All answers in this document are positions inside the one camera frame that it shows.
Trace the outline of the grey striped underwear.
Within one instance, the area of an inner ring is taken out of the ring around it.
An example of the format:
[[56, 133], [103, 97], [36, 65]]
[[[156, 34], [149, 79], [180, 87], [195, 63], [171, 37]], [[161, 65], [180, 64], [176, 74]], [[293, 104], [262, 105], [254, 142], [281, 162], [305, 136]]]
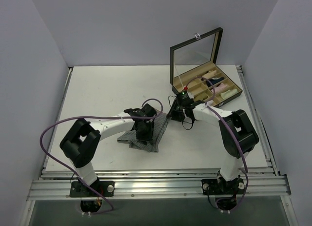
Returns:
[[130, 148], [158, 153], [158, 145], [165, 133], [169, 118], [166, 113], [157, 112], [155, 119], [139, 122], [131, 131], [117, 138], [118, 143], [128, 144]]

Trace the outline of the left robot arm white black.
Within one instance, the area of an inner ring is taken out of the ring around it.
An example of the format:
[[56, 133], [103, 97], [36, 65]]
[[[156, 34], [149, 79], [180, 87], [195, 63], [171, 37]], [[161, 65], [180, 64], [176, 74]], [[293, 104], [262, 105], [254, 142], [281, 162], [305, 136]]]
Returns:
[[78, 119], [74, 122], [59, 146], [83, 180], [80, 189], [86, 196], [94, 196], [98, 192], [98, 177], [91, 163], [98, 143], [117, 133], [133, 131], [139, 144], [152, 144], [154, 120], [151, 117], [154, 116], [156, 110], [147, 103], [141, 109], [126, 109], [108, 120], [89, 122]]

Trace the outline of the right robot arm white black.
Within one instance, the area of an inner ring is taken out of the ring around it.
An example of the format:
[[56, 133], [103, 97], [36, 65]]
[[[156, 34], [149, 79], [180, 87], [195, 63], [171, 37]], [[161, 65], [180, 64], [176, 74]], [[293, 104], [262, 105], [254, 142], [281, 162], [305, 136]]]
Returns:
[[239, 177], [241, 168], [248, 172], [246, 157], [259, 143], [259, 136], [246, 112], [223, 110], [204, 101], [194, 101], [184, 90], [175, 95], [169, 117], [174, 121], [183, 122], [189, 118], [191, 124], [201, 121], [219, 127], [227, 154], [216, 187], [222, 193], [232, 190], [233, 180]]

